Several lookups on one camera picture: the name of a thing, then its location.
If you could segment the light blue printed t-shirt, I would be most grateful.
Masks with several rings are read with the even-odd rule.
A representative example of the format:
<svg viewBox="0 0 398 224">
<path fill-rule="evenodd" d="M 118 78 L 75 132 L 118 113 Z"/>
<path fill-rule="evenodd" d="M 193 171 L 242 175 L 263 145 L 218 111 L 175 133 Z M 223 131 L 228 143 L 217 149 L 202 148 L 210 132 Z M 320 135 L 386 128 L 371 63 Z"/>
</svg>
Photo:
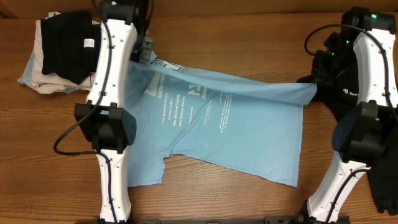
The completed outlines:
<svg viewBox="0 0 398 224">
<path fill-rule="evenodd" d="M 182 154 L 296 187 L 303 108 L 311 83 L 263 83 L 152 56 L 131 62 L 126 109 L 137 121 L 130 187 L 162 182 L 165 159 Z"/>
</svg>

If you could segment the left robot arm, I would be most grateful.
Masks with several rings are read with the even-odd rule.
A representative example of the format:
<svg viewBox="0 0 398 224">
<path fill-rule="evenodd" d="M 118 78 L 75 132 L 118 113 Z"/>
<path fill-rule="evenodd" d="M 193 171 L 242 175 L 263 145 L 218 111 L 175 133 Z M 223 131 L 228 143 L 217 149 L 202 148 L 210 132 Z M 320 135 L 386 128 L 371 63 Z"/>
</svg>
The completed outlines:
<svg viewBox="0 0 398 224">
<path fill-rule="evenodd" d="M 98 223 L 130 223 L 127 155 L 136 137 L 136 119 L 125 106 L 130 60 L 147 60 L 151 45 L 145 35 L 152 1 L 103 1 L 101 47 L 95 82 L 74 116 L 96 154 L 101 176 L 102 207 Z"/>
</svg>

